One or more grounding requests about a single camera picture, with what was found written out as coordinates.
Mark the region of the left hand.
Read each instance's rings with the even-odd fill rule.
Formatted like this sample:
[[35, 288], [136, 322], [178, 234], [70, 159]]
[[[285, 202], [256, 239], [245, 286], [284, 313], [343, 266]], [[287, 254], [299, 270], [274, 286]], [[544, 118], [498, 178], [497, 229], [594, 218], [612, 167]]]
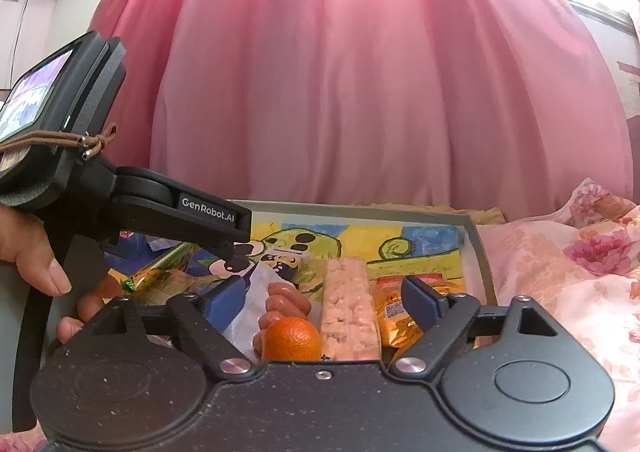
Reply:
[[[42, 222], [32, 215], [1, 206], [1, 260], [16, 266], [18, 274], [41, 293], [60, 297], [72, 283], [54, 257]], [[56, 326], [62, 344], [71, 340], [104, 306], [105, 299], [122, 295], [119, 282], [106, 275], [77, 303], [78, 319], [63, 317]]]

